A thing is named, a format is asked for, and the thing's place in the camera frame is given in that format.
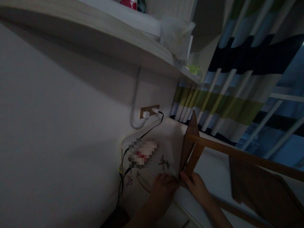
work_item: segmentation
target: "wall socket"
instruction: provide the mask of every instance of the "wall socket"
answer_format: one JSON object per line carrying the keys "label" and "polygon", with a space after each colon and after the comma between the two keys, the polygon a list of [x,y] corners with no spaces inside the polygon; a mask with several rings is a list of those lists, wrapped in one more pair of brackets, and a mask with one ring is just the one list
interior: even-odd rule
{"label": "wall socket", "polygon": [[158,108],[159,109],[159,104],[158,105],[152,105],[152,106],[147,106],[147,107],[142,107],[140,108],[140,116],[139,118],[143,118],[143,112],[148,111],[150,112],[150,116],[155,115],[156,113],[152,111],[152,108]]}

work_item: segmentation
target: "human hand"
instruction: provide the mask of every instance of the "human hand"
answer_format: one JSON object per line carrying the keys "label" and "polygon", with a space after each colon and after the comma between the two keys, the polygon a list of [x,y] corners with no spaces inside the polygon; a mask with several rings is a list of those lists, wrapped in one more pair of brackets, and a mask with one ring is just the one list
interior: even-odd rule
{"label": "human hand", "polygon": [[145,205],[153,220],[160,219],[169,208],[179,184],[169,175],[158,174],[153,182],[152,191]]}
{"label": "human hand", "polygon": [[202,206],[206,207],[212,200],[210,193],[208,192],[206,185],[200,175],[193,172],[191,174],[193,182],[189,179],[187,174],[180,172],[182,180],[186,183],[189,191],[195,198],[195,200]]}

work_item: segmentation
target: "white charger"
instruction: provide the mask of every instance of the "white charger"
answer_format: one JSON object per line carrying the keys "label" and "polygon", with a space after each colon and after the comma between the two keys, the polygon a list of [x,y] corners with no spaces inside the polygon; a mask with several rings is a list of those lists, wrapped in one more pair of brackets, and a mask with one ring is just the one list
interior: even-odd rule
{"label": "white charger", "polygon": [[149,111],[144,111],[142,116],[143,116],[144,119],[148,119],[149,116],[150,116],[150,112]]}

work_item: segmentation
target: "white cable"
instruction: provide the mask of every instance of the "white cable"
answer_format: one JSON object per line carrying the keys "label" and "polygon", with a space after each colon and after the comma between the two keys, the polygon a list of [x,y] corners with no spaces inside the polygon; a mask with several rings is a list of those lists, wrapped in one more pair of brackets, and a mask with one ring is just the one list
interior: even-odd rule
{"label": "white cable", "polygon": [[135,94],[134,94],[134,98],[133,98],[133,102],[132,102],[132,107],[131,107],[131,116],[130,116],[130,123],[131,123],[131,126],[134,128],[134,129],[141,129],[143,127],[143,125],[145,124],[146,122],[146,119],[143,121],[143,123],[139,126],[139,127],[135,127],[133,125],[133,106],[135,106],[135,101],[136,101],[136,98],[137,98],[137,91],[138,91],[138,87],[139,87],[139,73],[140,73],[140,70],[141,70],[141,67],[138,68],[138,71],[137,71],[137,81],[136,81],[136,88],[135,88]]}

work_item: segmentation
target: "wooden shelf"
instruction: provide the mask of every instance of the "wooden shelf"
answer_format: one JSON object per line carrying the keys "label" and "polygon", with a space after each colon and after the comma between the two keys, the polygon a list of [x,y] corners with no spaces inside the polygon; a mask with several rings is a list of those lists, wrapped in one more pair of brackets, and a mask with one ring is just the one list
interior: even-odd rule
{"label": "wooden shelf", "polygon": [[76,0],[1,0],[0,17],[141,66],[168,78],[201,82],[162,45]]}

